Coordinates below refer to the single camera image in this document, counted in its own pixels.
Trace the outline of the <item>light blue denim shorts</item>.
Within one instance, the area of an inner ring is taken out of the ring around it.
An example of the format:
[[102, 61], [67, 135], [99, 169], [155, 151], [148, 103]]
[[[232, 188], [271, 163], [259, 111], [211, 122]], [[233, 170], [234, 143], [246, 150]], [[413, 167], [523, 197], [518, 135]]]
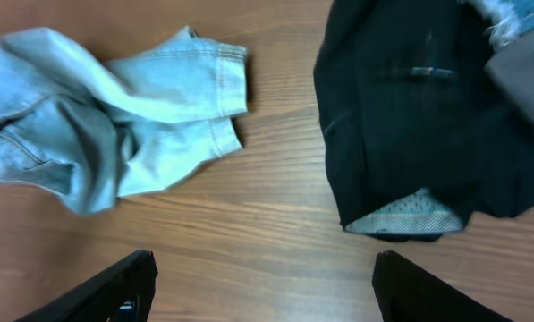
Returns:
[[38, 186], [91, 215], [163, 191], [238, 151], [244, 47], [183, 28], [99, 62], [49, 28], [0, 38], [0, 183]]

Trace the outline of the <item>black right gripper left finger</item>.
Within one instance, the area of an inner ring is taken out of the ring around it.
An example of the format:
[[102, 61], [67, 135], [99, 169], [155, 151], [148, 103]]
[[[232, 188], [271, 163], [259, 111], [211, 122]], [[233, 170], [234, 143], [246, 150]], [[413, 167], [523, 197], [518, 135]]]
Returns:
[[146, 322], [156, 293], [157, 264], [136, 250], [18, 322]]

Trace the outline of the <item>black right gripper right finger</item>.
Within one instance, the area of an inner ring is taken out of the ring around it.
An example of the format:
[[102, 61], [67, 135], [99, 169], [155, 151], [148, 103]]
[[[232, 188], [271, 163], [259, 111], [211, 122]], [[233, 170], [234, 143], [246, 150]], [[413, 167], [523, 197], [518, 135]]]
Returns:
[[372, 286], [384, 322], [511, 322], [392, 250], [377, 254]]

